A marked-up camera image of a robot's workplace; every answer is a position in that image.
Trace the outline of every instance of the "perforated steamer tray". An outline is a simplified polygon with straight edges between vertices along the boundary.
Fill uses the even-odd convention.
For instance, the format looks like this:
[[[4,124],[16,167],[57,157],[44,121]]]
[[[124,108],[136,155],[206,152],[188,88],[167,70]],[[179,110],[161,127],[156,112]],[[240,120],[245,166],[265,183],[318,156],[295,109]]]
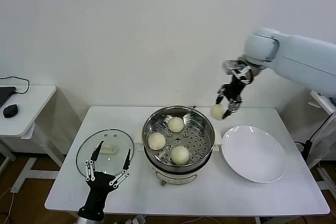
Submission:
[[[168,121],[173,117],[183,120],[182,131],[175,133],[168,129]],[[154,132],[162,133],[166,138],[164,147],[157,151],[148,146],[148,138]],[[157,167],[171,173],[190,173],[209,160],[215,142],[215,131],[209,119],[196,109],[170,106],[150,115],[143,127],[142,141],[147,157]],[[176,146],[184,146],[189,150],[188,164],[175,165],[172,162],[171,151]]]
[[[174,165],[171,159],[171,150],[176,146],[184,146],[189,150],[190,154],[188,164],[194,164],[202,160],[212,149],[207,132],[198,123],[198,120],[194,121],[189,118],[183,118],[184,128],[182,131],[177,133],[172,132],[168,129],[167,124],[171,118],[171,116],[166,117],[163,121],[157,122],[153,127],[153,133],[159,132],[165,136],[166,145],[158,151],[147,148],[147,152],[161,162]]]

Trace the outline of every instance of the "laptop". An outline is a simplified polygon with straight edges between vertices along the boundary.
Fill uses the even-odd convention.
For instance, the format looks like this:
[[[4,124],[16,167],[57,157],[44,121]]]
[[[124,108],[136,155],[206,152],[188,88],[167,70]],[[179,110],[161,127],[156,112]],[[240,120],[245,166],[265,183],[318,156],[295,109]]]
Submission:
[[[0,87],[0,107],[14,94],[16,87]]]

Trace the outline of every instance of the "glass lid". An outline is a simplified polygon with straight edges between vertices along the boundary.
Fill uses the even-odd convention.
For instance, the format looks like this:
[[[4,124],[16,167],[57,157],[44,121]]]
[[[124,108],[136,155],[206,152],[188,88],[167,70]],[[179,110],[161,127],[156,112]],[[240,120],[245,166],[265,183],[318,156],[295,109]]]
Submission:
[[[76,164],[78,171],[85,176],[85,161],[90,160],[92,152],[104,141],[98,159],[96,171],[116,175],[122,172],[128,150],[131,150],[130,161],[134,153],[134,144],[127,133],[120,130],[103,130],[90,136],[80,147]]]

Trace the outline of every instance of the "white plate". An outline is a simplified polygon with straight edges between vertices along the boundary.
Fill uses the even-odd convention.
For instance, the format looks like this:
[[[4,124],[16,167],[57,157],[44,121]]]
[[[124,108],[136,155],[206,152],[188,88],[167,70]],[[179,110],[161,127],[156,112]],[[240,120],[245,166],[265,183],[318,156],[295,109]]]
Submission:
[[[277,181],[287,169],[287,156],[279,142],[253,126],[228,130],[223,136],[222,152],[236,173],[254,182]]]

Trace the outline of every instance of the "white robotic arm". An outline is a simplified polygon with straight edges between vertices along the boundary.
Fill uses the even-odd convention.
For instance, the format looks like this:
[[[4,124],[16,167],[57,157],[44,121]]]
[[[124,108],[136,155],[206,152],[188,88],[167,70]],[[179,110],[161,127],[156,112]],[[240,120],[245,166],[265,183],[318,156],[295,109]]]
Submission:
[[[229,101],[223,118],[239,109],[241,91],[266,67],[308,89],[336,97],[336,45],[325,41],[260,28],[248,37],[244,54],[238,60],[225,61],[223,67],[233,75],[216,100],[216,104],[223,97]]]

